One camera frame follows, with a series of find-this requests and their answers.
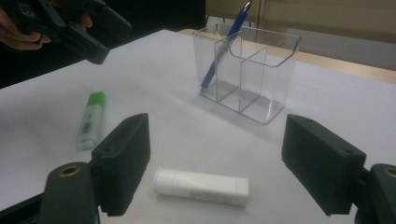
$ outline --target white marker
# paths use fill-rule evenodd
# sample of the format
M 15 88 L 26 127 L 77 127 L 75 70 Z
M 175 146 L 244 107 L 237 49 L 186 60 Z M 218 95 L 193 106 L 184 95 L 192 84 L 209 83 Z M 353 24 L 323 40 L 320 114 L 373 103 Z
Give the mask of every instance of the white marker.
M 78 131 L 77 150 L 86 150 L 96 146 L 104 107 L 105 94 L 102 91 L 91 93 Z
M 155 192 L 213 203 L 246 206 L 248 180 L 159 168 L 154 177 Z

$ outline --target green cap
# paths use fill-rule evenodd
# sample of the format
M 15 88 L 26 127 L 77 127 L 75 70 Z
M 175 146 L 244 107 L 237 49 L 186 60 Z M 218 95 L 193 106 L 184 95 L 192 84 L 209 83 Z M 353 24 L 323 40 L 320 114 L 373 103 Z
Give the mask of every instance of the green cap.
M 89 105 L 101 105 L 105 106 L 105 93 L 102 91 L 91 93 L 90 99 L 88 100 L 87 106 Z

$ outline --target table surface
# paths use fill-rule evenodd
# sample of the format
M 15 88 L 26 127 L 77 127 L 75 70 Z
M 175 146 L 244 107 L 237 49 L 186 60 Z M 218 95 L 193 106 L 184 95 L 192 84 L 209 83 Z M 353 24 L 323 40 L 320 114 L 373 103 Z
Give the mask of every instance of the table surface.
M 192 37 L 160 31 L 113 49 L 103 65 L 81 62 L 0 90 L 0 210 L 41 193 L 48 173 L 89 161 L 75 149 L 89 94 L 103 91 L 101 139 L 148 113 L 151 160 L 123 217 L 102 223 L 353 223 L 326 217 L 281 160 L 286 116 L 321 123 L 367 154 L 365 167 L 396 163 L 396 86 L 297 62 L 286 108 L 268 125 L 198 94 Z M 159 167 L 249 179 L 247 207 L 158 195 Z

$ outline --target black clamp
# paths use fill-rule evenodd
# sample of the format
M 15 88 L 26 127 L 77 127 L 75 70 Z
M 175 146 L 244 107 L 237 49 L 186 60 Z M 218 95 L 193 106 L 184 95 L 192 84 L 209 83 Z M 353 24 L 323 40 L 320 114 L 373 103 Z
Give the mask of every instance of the black clamp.
M 4 211 L 2 224 L 96 224 L 128 209 L 150 159 L 149 115 L 120 123 L 93 151 L 92 160 L 50 172 L 44 193 Z
M 282 160 L 323 212 L 344 214 L 354 203 L 356 224 L 396 223 L 396 166 L 363 165 L 366 154 L 312 119 L 288 115 Z

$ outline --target pen holder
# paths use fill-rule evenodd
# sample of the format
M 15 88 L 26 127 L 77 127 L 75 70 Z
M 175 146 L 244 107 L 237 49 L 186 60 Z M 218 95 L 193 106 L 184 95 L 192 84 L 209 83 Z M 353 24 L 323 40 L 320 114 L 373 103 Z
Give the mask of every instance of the pen holder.
M 262 124 L 285 106 L 301 38 L 217 23 L 193 33 L 200 94 Z

